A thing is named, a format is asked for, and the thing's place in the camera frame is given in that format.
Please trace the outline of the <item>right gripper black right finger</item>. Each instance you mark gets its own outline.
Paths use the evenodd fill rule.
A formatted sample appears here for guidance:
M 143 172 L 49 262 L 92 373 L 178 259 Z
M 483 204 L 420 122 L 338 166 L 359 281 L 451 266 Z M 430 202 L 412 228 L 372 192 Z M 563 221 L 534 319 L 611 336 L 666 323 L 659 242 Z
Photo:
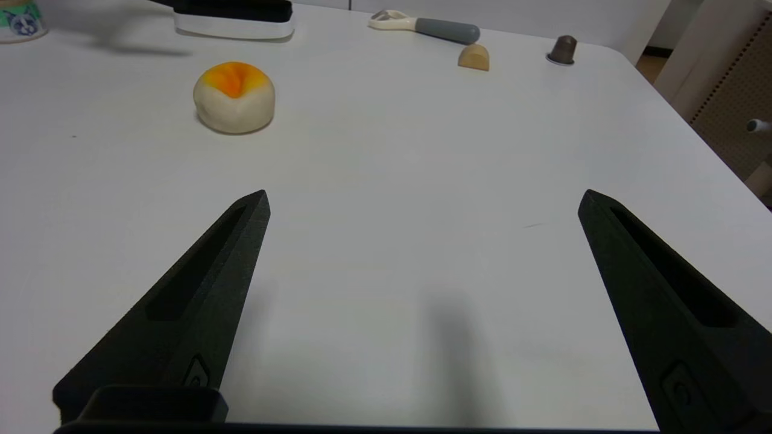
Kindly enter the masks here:
M 769 433 L 769 330 L 619 201 L 577 214 L 660 431 Z

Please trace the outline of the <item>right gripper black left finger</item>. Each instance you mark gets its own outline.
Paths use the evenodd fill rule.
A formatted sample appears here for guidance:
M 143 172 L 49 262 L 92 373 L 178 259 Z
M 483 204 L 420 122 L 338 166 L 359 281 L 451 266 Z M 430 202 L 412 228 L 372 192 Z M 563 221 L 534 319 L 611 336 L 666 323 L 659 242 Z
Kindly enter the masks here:
M 232 203 L 54 387 L 61 420 L 105 386 L 220 387 L 270 215 L 264 190 Z

